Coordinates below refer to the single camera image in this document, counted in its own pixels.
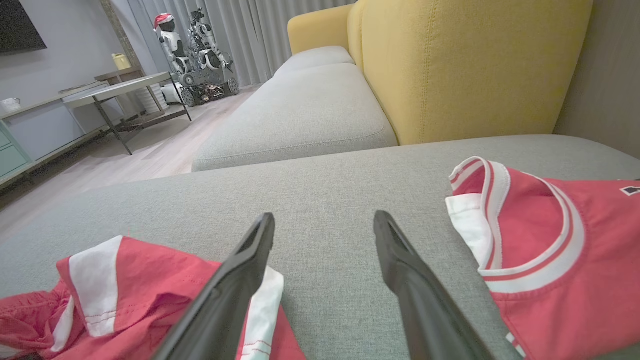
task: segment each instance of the yellow sofa backrest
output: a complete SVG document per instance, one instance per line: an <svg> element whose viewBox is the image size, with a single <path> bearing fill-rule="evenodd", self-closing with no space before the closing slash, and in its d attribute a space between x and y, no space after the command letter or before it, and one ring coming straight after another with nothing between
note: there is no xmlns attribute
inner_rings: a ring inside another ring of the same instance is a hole
<svg viewBox="0 0 640 360"><path fill-rule="evenodd" d="M359 0L349 52L401 145L551 133L591 0Z"/></svg>

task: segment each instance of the santa hat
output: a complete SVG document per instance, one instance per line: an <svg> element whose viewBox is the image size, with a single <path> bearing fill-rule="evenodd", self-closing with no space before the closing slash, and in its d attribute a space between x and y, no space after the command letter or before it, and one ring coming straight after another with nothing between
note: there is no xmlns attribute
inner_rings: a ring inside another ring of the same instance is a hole
<svg viewBox="0 0 640 360"><path fill-rule="evenodd" d="M154 30L158 27L158 25L166 24L167 22L170 22L172 20L173 15L171 15L170 13L162 13L156 16L156 21L154 22Z"/></svg>

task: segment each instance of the metal table leg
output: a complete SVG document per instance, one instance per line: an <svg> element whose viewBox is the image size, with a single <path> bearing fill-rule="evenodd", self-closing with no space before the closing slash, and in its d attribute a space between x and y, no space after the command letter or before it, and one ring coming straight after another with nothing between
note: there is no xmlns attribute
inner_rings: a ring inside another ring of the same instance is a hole
<svg viewBox="0 0 640 360"><path fill-rule="evenodd" d="M129 147L127 146L127 142L125 142L122 139L122 137L120 136L120 133L118 132L116 127L113 125L113 123L111 122L111 120L107 116L107 113L104 112L104 109L102 108L102 105L100 105L100 102L98 100L96 100L95 98L93 100L95 100L95 103L94 103L95 107L98 108L98 111L100 112L100 115L102 115L102 118L107 123L107 125L111 128L111 131L116 136L118 141L120 141L122 143L122 146L124 146L124 148L127 149L127 152L129 153L129 155L133 155L133 153L131 152L131 150L129 150Z"/></svg>
<svg viewBox="0 0 640 360"><path fill-rule="evenodd" d="M175 89L175 93L178 94L178 98L180 98L180 102L182 103L182 107L184 108L184 111L187 112L187 117L189 118L189 122L191 122L191 115L189 114L189 110L187 110L187 106L184 104L184 100L182 99L182 94L178 90L178 87L175 85L173 76L171 77L171 82L173 83L173 88Z"/></svg>

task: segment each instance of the floor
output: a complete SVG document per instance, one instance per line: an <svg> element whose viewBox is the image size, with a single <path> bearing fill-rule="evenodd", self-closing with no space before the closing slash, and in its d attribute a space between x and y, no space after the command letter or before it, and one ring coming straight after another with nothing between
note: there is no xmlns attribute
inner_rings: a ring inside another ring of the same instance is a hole
<svg viewBox="0 0 640 360"><path fill-rule="evenodd" d="M19 181L0 192L0 244L39 214L87 190L132 181L191 172L191 160L202 143L233 113L257 86L240 94L189 108L193 119L181 116L142 131L122 144L107 135L89 142L42 167L34 184Z"/></svg>

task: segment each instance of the gray fabric upholstery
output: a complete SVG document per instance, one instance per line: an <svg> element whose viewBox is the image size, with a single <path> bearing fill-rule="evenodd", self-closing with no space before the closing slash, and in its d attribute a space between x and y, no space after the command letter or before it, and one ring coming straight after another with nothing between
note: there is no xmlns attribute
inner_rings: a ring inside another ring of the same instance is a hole
<svg viewBox="0 0 640 360"><path fill-rule="evenodd" d="M349 55L342 46L318 47L291 56L282 64L278 71L276 71L274 76L287 74L296 70L340 63L355 64L355 61L353 61L351 55Z"/></svg>
<svg viewBox="0 0 640 360"><path fill-rule="evenodd" d="M448 175L469 156L537 176L638 179L640 161L557 135L390 147L226 168L95 190L66 201L0 246L0 297L56 284L55 262L116 235L223 261L271 211L269 264L309 359L408 357L397 299L383 283L373 214L389 211L498 360L521 357L444 204ZM639 358L632 347L614 358Z"/></svg>
<svg viewBox="0 0 640 360"><path fill-rule="evenodd" d="M193 171L395 145L360 70L325 65L267 81L202 145Z"/></svg>

